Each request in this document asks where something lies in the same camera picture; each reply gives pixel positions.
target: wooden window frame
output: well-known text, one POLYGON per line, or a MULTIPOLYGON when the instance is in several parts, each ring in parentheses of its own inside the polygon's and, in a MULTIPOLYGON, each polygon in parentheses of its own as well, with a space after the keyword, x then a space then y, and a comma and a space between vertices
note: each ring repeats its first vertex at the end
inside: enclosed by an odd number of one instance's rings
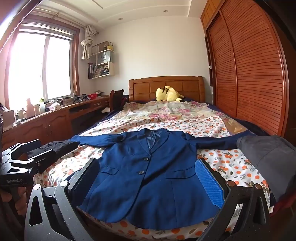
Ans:
MULTIPOLYGON (((33 20, 40 20, 40 21, 46 21, 48 23, 57 24, 66 28, 69 28, 73 31, 75 31, 75 35, 73 37, 73 47, 71 52, 72 57, 72 81, 73 81, 73 90, 74 93, 77 95, 80 95, 80 87, 79 87, 79 75, 78 75, 78 48, 79 48, 79 33, 80 29, 76 28, 72 25, 69 25, 67 23, 47 18, 39 15, 29 14, 25 19, 33 19, 33 20)), ((9 66, 10 66, 10 58, 11 58, 11 51, 12 47, 14 45, 15 39, 18 34, 18 28, 15 30, 12 36, 11 44, 8 51, 7 61, 6 61, 6 67, 5 67, 5 77, 4 77, 4 101, 6 108, 9 109, 9 95, 8 95, 8 79, 9 79, 9 66)))

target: blazer sleeve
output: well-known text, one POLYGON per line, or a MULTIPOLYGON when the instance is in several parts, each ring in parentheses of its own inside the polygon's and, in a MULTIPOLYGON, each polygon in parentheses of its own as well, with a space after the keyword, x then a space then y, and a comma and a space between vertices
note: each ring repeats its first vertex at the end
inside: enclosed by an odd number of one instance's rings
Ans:
POLYGON ((197 149, 218 149, 218 150, 230 150, 237 149, 237 139, 244 136, 256 136, 249 130, 235 134, 229 137, 193 137, 186 133, 188 141, 195 145, 197 149))
POLYGON ((127 133, 122 134, 104 134, 99 136, 73 136, 70 141, 80 142, 79 145, 89 145, 92 147, 107 147, 121 142, 126 138, 127 133))

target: black folded garment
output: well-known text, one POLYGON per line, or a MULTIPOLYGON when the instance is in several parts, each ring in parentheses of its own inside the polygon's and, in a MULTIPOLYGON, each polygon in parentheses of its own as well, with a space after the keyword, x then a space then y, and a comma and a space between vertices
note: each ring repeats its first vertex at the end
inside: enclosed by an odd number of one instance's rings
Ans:
POLYGON ((66 155, 67 153, 73 151, 76 149, 79 145, 79 142, 72 142, 69 140, 66 141, 54 141, 49 142, 46 145, 41 146, 40 148, 37 148, 33 151, 30 151, 27 153, 28 159, 32 158, 36 155, 39 155, 45 151, 53 150, 56 152, 56 158, 52 160, 52 163, 55 163, 58 159, 60 159, 62 156, 66 155))
POLYGON ((279 136, 245 136, 237 147, 267 181, 275 199, 296 188, 296 147, 279 136))

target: tied curtain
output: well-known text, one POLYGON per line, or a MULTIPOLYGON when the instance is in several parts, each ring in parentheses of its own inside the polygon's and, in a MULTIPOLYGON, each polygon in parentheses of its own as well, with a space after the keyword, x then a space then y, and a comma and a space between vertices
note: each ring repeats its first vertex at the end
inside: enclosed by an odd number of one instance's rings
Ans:
POLYGON ((91 37, 95 34, 96 30, 94 27, 87 25, 85 28, 85 40, 80 43, 83 46, 82 59, 89 59, 89 47, 93 44, 91 37))

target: human hand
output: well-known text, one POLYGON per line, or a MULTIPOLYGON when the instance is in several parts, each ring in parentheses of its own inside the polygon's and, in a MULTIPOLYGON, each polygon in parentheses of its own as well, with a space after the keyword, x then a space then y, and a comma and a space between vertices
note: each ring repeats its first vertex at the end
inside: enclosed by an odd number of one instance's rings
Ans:
MULTIPOLYGON (((15 203, 15 209, 17 210, 17 213, 21 216, 25 216, 27 212, 27 194, 26 194, 26 188, 25 187, 19 187, 17 189, 17 192, 20 196, 20 199, 16 201, 15 203)), ((0 196, 2 198, 3 202, 10 202, 12 199, 12 195, 8 192, 3 191, 0 188, 0 196)))

